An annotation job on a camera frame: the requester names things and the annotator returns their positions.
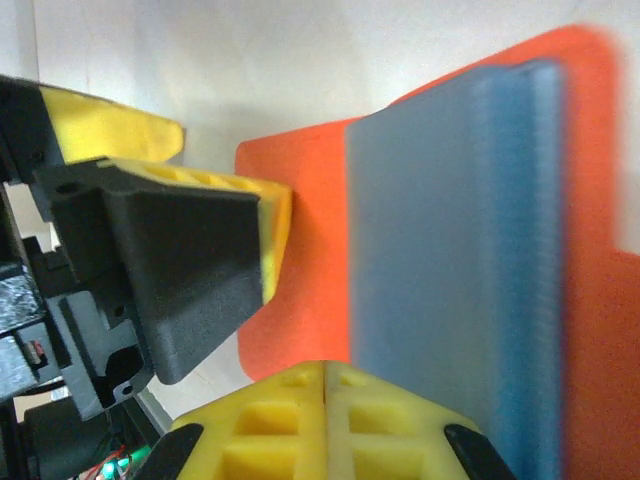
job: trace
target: white background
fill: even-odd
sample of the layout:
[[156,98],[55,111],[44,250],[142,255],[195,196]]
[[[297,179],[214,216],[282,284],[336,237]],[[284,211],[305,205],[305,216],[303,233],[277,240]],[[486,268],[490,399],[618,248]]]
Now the white background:
[[[223,171],[242,140],[373,112],[563,24],[608,27],[628,57],[620,242],[640,250],[633,135],[640,2],[0,0],[0,7],[0,73],[39,75],[175,118],[187,127],[185,163]],[[27,197],[13,195],[21,227],[36,232],[42,227]],[[234,336],[179,385],[150,389],[176,416],[246,382]]]

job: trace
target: honeycomb cutout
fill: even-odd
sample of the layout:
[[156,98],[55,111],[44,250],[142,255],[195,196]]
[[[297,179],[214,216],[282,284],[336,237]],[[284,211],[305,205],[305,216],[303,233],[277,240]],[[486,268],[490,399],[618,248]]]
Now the honeycomb cutout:
[[275,295],[291,222],[291,189],[275,182],[193,168],[150,162],[109,159],[102,166],[116,166],[133,175],[179,187],[244,192],[258,196],[263,302]]
[[180,480],[468,480],[468,419],[339,362],[308,362],[179,418],[204,432]]

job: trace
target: orange object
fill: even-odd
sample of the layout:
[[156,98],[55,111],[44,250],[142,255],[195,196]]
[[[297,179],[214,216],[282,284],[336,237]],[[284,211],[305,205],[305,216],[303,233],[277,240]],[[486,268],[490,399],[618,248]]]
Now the orange object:
[[277,294],[238,331],[240,361],[254,380],[303,360],[349,360],[344,129],[351,121],[238,147],[238,174],[294,192]]
[[[570,480],[638,479],[640,257],[615,247],[615,179],[619,157],[616,121],[620,99],[617,96],[619,65],[610,39],[586,27],[561,28],[431,82],[399,101],[478,65],[512,65],[540,57],[556,60],[565,67],[569,90],[566,477]],[[340,250],[346,251],[346,232],[344,241],[339,241],[332,236],[340,234],[338,228],[320,223],[321,220],[331,223],[335,215],[344,215],[346,210],[344,195],[338,193],[335,197],[335,184],[324,183],[328,169],[344,166],[341,137],[344,123],[332,125],[336,127],[314,127],[244,144],[239,150],[238,173],[288,183],[297,191],[301,202],[310,196],[307,189],[320,194],[323,186],[330,186],[331,191],[324,195],[327,202],[294,205],[291,239],[304,236],[309,238],[310,245],[324,244],[327,250],[330,242],[337,242]],[[344,182],[343,170],[333,171],[332,175]],[[295,220],[296,209],[302,209],[304,217],[317,222],[307,220],[299,226]],[[304,232],[296,233],[297,228]],[[313,232],[320,238],[311,240]],[[336,342],[341,348],[344,345],[343,353],[347,356],[347,340],[338,337],[347,335],[346,315],[341,310],[347,305],[346,268],[338,266],[337,257],[316,256],[321,254],[321,249],[314,248],[315,253],[310,254],[306,247],[303,250],[302,244],[293,242],[287,248],[282,273],[282,280],[287,277],[286,288],[276,295],[271,309],[268,305],[240,332],[240,355],[250,375],[255,374],[260,362],[269,368],[276,365],[280,368],[319,356],[332,358],[336,350],[327,341]],[[325,270],[323,264],[327,258],[330,267]],[[305,272],[307,268],[314,273],[313,290],[305,290],[308,286],[302,281],[310,275]],[[340,269],[345,272],[344,278],[330,283],[339,277],[336,272]],[[284,298],[289,294],[292,299]],[[334,296],[340,296],[339,305],[331,302]],[[331,302],[335,307],[333,312],[341,315],[332,317],[327,316],[327,309],[316,310],[325,301]],[[260,329],[259,322],[268,322],[269,329],[281,322],[276,328],[283,338],[265,346],[257,335],[269,329]],[[320,337],[312,340],[312,332]],[[274,338],[274,333],[269,332],[269,338]],[[305,344],[283,343],[298,339]],[[256,345],[258,350],[251,353]],[[282,346],[284,353],[279,352]]]

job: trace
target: yellow 3d-printed part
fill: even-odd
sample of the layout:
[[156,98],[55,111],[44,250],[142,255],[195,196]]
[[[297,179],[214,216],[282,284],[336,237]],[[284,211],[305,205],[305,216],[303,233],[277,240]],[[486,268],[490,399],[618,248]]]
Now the yellow 3d-printed part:
[[179,479],[325,480],[322,362],[303,363],[180,417],[204,431]]
[[204,427],[179,480],[468,480],[468,419],[338,362],[308,362],[176,420]]
[[128,173],[167,185],[229,190],[257,195],[259,197],[263,302],[266,304],[275,295],[291,224],[291,189],[289,187],[265,180],[129,159],[109,159],[100,165],[115,165]]
[[164,162],[184,147],[177,122],[103,98],[39,88],[67,164],[100,156]]

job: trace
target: yellow foam pad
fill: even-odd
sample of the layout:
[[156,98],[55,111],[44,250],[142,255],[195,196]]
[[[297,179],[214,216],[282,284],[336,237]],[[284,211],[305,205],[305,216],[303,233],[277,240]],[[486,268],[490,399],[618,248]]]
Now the yellow foam pad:
[[258,220],[262,296],[275,295],[291,223],[291,189],[275,182],[223,175],[186,167],[151,164],[129,159],[109,159],[99,166],[117,168],[166,185],[252,193],[259,197]]
[[103,98],[39,88],[67,164],[100,156],[164,162],[184,147],[177,122]]
[[204,427],[179,480],[468,480],[468,419],[339,362],[307,362],[176,420]]

